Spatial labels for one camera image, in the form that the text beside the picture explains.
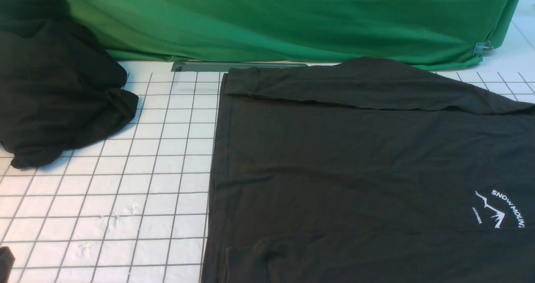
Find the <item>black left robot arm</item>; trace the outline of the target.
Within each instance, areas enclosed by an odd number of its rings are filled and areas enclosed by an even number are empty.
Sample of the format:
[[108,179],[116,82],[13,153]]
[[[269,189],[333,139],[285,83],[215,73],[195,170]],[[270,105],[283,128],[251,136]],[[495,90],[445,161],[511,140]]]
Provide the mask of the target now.
[[0,283],[7,283],[12,268],[15,264],[15,257],[9,247],[0,247]]

